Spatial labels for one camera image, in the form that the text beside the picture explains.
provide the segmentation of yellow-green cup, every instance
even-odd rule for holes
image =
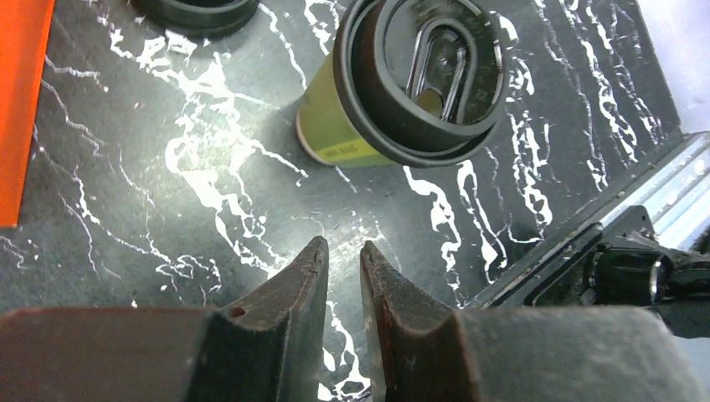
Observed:
[[[345,168],[470,158],[504,111],[500,37],[497,20],[469,0],[357,0],[306,90],[301,145]]]

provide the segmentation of printed label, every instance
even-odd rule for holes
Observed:
[[[316,155],[326,162],[347,161],[350,159],[357,159],[359,157],[371,157],[372,155],[378,154],[379,152],[377,152],[375,148],[373,148],[362,138],[356,138],[352,141],[316,151]]]

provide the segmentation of marble countertop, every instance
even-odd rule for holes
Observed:
[[[301,150],[294,120],[348,0],[264,0],[213,42],[125,0],[57,2],[20,226],[0,230],[0,312],[222,306],[324,235],[319,396],[360,394],[365,240],[443,302],[475,305],[682,136],[635,2],[479,3],[512,56],[488,147],[448,168],[341,170]]]

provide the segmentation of orange panel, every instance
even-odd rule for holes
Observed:
[[[0,227],[17,226],[54,0],[0,0]]]

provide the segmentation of cup lid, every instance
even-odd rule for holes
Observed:
[[[256,13],[259,0],[133,0],[165,28],[191,37],[232,34]]]
[[[355,28],[352,77],[368,117],[419,152],[486,135],[504,111],[500,28],[469,0],[381,0]]]

